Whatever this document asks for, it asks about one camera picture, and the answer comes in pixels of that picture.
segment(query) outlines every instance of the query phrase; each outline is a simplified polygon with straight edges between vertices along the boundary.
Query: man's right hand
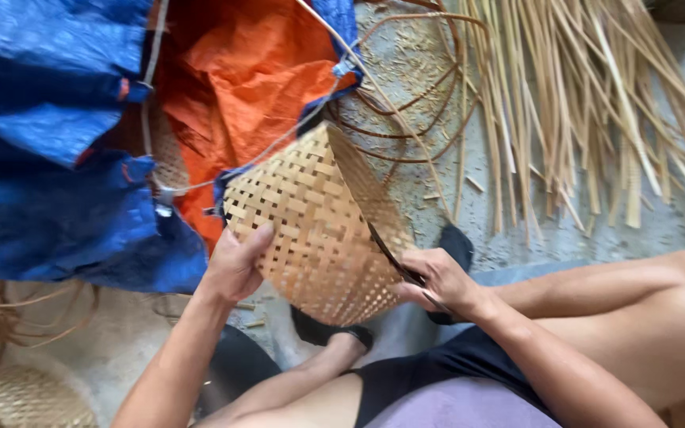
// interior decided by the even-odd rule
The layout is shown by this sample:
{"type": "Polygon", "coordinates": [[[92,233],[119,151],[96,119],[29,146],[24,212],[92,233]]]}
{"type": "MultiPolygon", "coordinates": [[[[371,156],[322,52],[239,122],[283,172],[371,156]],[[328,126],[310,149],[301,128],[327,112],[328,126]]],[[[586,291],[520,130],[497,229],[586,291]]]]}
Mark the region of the man's right hand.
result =
{"type": "Polygon", "coordinates": [[[425,296],[435,300],[468,319],[485,316],[491,305],[491,293],[475,283],[442,248],[405,251],[401,264],[422,275],[425,288],[409,283],[397,284],[395,293],[407,302],[418,303],[424,309],[440,311],[425,296]]]}

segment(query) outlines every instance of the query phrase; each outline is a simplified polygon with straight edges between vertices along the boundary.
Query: hand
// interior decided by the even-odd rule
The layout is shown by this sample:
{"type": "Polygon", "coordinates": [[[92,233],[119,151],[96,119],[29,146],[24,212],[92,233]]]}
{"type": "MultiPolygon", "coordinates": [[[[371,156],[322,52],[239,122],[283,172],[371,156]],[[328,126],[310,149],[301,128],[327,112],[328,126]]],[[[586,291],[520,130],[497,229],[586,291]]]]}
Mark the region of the hand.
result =
{"type": "Polygon", "coordinates": [[[422,275],[426,287],[400,283],[395,293],[407,302],[415,302],[424,309],[440,311],[425,296],[430,294],[438,302],[465,317],[474,317],[490,300],[490,293],[477,285],[442,248],[405,251],[401,264],[422,275]]]}
{"type": "Polygon", "coordinates": [[[263,281],[255,262],[273,238],[274,228],[268,222],[250,234],[242,244],[232,231],[224,229],[195,296],[221,298],[236,303],[253,294],[263,281]]]}

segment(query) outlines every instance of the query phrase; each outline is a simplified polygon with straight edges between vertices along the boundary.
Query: orange tarp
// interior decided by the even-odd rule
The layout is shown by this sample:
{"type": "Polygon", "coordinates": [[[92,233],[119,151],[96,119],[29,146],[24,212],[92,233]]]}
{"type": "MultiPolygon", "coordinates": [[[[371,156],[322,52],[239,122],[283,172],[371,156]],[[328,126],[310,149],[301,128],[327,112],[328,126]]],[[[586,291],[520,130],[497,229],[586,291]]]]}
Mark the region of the orange tarp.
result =
{"type": "MultiPolygon", "coordinates": [[[[191,184],[252,160],[334,83],[329,34],[295,0],[171,2],[166,22],[157,92],[191,184]]],[[[203,215],[211,206],[212,186],[178,200],[212,250],[222,222],[203,215]]]]}

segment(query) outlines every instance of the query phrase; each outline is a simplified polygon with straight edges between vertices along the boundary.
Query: purple shirt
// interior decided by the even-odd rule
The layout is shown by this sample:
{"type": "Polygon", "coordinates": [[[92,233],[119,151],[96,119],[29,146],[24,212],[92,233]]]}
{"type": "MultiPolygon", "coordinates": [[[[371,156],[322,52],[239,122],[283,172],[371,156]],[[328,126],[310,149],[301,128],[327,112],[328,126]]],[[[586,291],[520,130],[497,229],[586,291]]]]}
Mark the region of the purple shirt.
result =
{"type": "Polygon", "coordinates": [[[498,382],[454,378],[391,404],[366,428],[561,428],[498,382]]]}

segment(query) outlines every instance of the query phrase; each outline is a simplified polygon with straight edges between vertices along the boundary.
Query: woven basket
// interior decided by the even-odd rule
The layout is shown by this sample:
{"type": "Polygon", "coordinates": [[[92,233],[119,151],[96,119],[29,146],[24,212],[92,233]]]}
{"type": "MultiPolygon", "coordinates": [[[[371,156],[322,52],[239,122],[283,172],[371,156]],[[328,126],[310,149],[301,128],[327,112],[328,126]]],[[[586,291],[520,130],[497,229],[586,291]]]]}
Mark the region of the woven basket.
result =
{"type": "Polygon", "coordinates": [[[94,428],[94,413],[71,388],[36,369],[0,371],[0,427],[94,428]]]}
{"type": "Polygon", "coordinates": [[[292,305],[329,325],[351,325],[397,304],[401,280],[371,239],[396,257],[414,248],[395,204],[343,133],[324,122],[230,182],[228,228],[239,239],[265,222],[277,233],[258,262],[292,305]]]}

